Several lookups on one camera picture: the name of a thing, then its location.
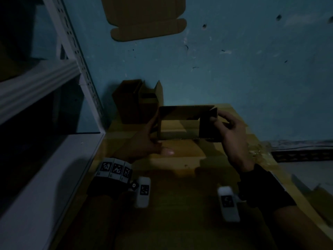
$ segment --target cardboard sheet on wall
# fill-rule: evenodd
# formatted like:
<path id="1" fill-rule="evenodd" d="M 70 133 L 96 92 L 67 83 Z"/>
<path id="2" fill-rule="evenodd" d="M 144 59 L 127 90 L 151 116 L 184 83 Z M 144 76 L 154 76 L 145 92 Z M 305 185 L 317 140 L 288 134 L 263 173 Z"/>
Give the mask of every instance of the cardboard sheet on wall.
<path id="1" fill-rule="evenodd" d="M 107 21 L 116 41 L 131 41 L 182 32 L 186 20 L 185 0 L 102 0 Z"/>

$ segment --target black wristband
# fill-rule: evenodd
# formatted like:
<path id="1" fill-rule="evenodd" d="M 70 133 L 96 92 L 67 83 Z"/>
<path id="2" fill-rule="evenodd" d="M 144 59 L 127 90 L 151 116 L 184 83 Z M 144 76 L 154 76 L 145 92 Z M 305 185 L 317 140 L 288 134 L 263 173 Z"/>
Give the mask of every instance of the black wristband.
<path id="1" fill-rule="evenodd" d="M 129 188 L 132 175 L 131 164 L 114 158 L 104 158 L 91 181 L 87 195 L 108 195 L 118 199 Z"/>
<path id="2" fill-rule="evenodd" d="M 258 207 L 269 213 L 279 208 L 296 205 L 294 199 L 285 191 L 275 176 L 260 165 L 254 170 L 240 174 L 239 196 L 250 207 Z"/>

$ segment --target finger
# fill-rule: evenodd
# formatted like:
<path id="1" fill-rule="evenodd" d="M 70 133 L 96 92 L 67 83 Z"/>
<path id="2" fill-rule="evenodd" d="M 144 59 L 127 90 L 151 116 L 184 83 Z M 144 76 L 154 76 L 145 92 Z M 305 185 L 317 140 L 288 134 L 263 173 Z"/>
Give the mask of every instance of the finger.
<path id="1" fill-rule="evenodd" d="M 151 129 L 156 125 L 158 116 L 159 116 L 159 111 L 157 110 L 155 115 L 152 117 L 152 119 L 149 120 L 149 122 L 145 125 L 144 129 L 148 133 L 150 133 Z"/>
<path id="2" fill-rule="evenodd" d="M 235 116 L 233 116 L 231 113 L 229 113 L 227 111 L 217 110 L 217 114 L 220 117 L 227 119 L 228 122 L 231 124 L 237 124 L 240 122 L 239 119 L 237 119 Z"/>
<path id="3" fill-rule="evenodd" d="M 164 155 L 164 156 L 170 156 L 174 155 L 174 151 L 170 148 L 163 147 L 162 143 L 155 143 L 152 147 L 152 153 Z"/>
<path id="4" fill-rule="evenodd" d="M 220 131 L 222 137 L 224 137 L 224 135 L 229 130 L 221 121 L 215 117 L 210 117 L 210 122 Z"/>

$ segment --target white shelf surface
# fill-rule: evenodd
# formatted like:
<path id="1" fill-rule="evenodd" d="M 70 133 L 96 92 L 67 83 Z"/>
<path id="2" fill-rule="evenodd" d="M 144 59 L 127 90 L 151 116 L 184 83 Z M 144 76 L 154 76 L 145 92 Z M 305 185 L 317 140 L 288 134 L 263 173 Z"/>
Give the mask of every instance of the white shelf surface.
<path id="1" fill-rule="evenodd" d="M 76 60 L 42 60 L 24 74 L 0 82 L 0 124 L 78 75 Z"/>
<path id="2" fill-rule="evenodd" d="M 65 137 L 0 218 L 0 249 L 48 249 L 103 137 Z"/>

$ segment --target wooden tabletop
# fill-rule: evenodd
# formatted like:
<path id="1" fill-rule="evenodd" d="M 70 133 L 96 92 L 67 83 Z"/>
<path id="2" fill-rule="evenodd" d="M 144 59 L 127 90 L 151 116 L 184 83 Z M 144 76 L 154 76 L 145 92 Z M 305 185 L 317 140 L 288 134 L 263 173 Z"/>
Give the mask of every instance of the wooden tabletop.
<path id="1" fill-rule="evenodd" d="M 216 105 L 238 119 L 229 104 Z M 143 125 L 123 125 L 119 115 L 112 121 L 95 159 L 67 211 L 50 249 L 55 249 L 86 198 L 86 190 L 104 157 L 110 157 Z M 164 121 L 163 132 L 198 132 L 199 121 Z M 256 163 L 272 171 L 299 208 L 331 239 L 333 230 L 315 212 L 305 197 L 267 153 L 247 127 L 247 142 Z M 151 178 L 146 209 L 125 211 L 117 232 L 115 249 L 274 249 L 275 244 L 257 208 L 238 204 L 240 223 L 223 220 L 217 198 L 218 186 L 238 192 L 239 176 L 228 163 L 221 143 L 205 140 L 167 140 L 163 146 L 175 151 L 172 157 L 151 155 L 133 164 L 133 179 Z"/>

